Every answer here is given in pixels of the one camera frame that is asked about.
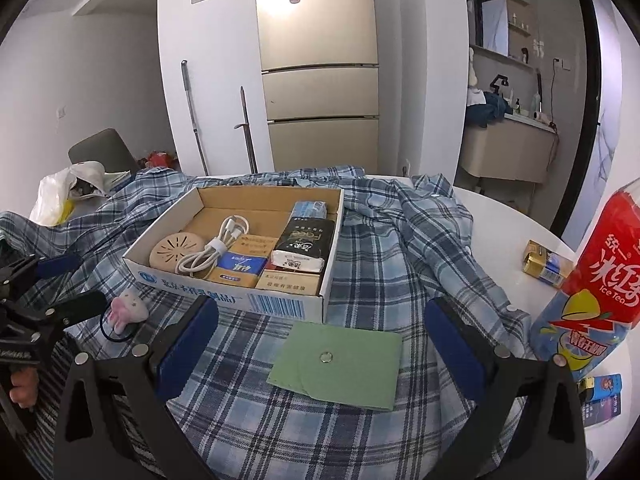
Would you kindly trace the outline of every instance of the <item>chair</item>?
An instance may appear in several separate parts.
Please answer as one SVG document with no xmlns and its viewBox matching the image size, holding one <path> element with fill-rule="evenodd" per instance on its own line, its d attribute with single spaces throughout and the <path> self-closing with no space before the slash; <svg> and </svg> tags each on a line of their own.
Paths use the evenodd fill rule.
<svg viewBox="0 0 640 480">
<path fill-rule="evenodd" d="M 69 160 L 72 164 L 96 160 L 104 166 L 107 173 L 130 171 L 135 175 L 140 169 L 127 145 L 113 128 L 107 128 L 72 146 L 69 149 Z"/>
</svg>

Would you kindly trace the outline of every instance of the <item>charging cable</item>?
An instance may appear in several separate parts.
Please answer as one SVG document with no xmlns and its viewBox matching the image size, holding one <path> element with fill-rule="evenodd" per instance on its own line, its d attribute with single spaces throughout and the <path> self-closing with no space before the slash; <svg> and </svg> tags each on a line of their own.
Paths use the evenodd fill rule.
<svg viewBox="0 0 640 480">
<path fill-rule="evenodd" d="M 249 222 L 243 216 L 233 215 L 225 218 L 220 226 L 220 232 L 199 253 L 183 256 L 175 266 L 176 274 L 188 274 L 215 268 L 220 256 L 228 250 L 240 235 L 248 234 Z"/>
</svg>

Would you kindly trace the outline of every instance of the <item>refrigerator drawer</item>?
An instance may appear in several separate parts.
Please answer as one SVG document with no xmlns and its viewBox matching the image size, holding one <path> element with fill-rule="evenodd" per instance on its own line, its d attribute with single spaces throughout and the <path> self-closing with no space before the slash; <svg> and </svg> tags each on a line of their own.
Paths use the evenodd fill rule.
<svg viewBox="0 0 640 480">
<path fill-rule="evenodd" d="M 268 120 L 376 116 L 377 68 L 314 68 L 262 76 Z"/>
<path fill-rule="evenodd" d="M 378 120 L 292 121 L 269 125 L 276 171 L 341 164 L 378 170 Z"/>
<path fill-rule="evenodd" d="M 373 0 L 256 0 L 262 69 L 378 63 Z"/>
</svg>

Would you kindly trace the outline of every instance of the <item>white cardboard box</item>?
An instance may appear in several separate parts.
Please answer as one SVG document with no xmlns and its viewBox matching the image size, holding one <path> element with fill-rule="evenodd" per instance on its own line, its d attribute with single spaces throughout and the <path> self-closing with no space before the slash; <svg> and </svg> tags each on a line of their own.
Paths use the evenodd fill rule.
<svg viewBox="0 0 640 480">
<path fill-rule="evenodd" d="M 282 232 L 294 203 L 299 200 L 323 200 L 327 202 L 328 218 L 335 220 L 331 251 L 318 296 L 300 296 L 299 294 L 287 294 L 286 292 L 272 290 L 222 285 L 149 267 L 149 254 L 153 247 L 165 236 L 185 230 L 187 226 L 190 226 L 188 230 L 193 232 L 197 231 L 197 227 L 205 225 L 213 233 L 209 235 L 209 239 L 217 235 L 220 221 L 215 222 L 217 225 L 211 226 L 209 224 L 212 222 L 207 222 L 207 216 L 209 218 L 225 217 L 231 214 L 254 216 L 258 218 L 258 221 L 252 222 L 250 218 L 249 221 L 252 224 L 258 224 L 258 231 L 260 218 L 264 216 L 269 220 L 263 223 L 270 225 L 272 231 L 276 229 L 276 225 L 283 224 L 279 228 L 280 232 Z M 243 207 L 249 203 L 251 209 L 244 209 Z M 213 186 L 209 188 L 194 188 L 181 197 L 140 235 L 135 243 L 124 253 L 123 260 L 135 279 L 144 285 L 150 285 L 192 298 L 204 294 L 215 299 L 219 307 L 235 308 L 291 320 L 322 323 L 326 319 L 327 304 L 331 292 L 332 273 L 342 224 L 343 205 L 344 191 L 341 189 L 286 186 Z M 254 232 L 252 228 L 250 228 L 250 233 L 275 235 Z"/>
</svg>

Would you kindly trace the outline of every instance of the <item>metal bolt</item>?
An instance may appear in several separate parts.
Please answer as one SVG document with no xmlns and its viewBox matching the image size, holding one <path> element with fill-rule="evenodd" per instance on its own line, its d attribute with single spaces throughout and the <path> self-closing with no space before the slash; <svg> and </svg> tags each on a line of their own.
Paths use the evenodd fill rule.
<svg viewBox="0 0 640 480">
<path fill-rule="evenodd" d="M 83 365 L 88 360 L 89 360 L 89 354 L 87 352 L 80 352 L 74 359 L 74 361 L 78 366 Z"/>
<path fill-rule="evenodd" d="M 149 352 L 149 347 L 142 343 L 133 347 L 131 355 L 133 355 L 133 357 L 142 357 L 143 355 L 146 355 L 147 352 Z"/>
<path fill-rule="evenodd" d="M 511 351 L 505 345 L 496 345 L 494 348 L 494 354 L 496 354 L 500 359 L 506 359 L 507 357 L 511 357 Z"/>
<path fill-rule="evenodd" d="M 554 364 L 558 366 L 566 366 L 566 357 L 564 357 L 563 355 L 554 354 L 554 356 L 551 359 L 554 362 Z"/>
</svg>

